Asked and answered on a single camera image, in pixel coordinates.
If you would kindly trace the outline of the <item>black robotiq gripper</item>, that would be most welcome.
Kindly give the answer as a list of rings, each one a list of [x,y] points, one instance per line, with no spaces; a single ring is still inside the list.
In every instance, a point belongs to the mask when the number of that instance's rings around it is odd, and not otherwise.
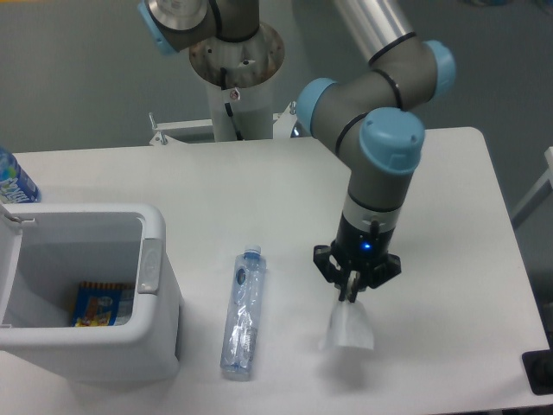
[[[401,273],[401,259],[389,254],[393,233],[377,231],[376,223],[361,230],[342,215],[332,245],[314,246],[313,262],[339,290],[339,302],[355,303],[360,292],[377,289]]]

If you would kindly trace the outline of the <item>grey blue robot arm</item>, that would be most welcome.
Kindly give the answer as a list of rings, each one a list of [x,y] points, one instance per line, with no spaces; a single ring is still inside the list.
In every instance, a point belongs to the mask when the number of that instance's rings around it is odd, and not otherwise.
[[[351,172],[334,241],[316,246],[322,276],[354,302],[401,271],[389,244],[420,163],[413,109],[451,88],[456,65],[438,41],[421,41],[395,1],[335,4],[368,64],[356,80],[319,78],[296,101],[300,126]],[[284,60],[280,35],[256,1],[142,1],[138,12],[164,54],[187,51],[207,87],[218,141],[273,135],[270,84]]]

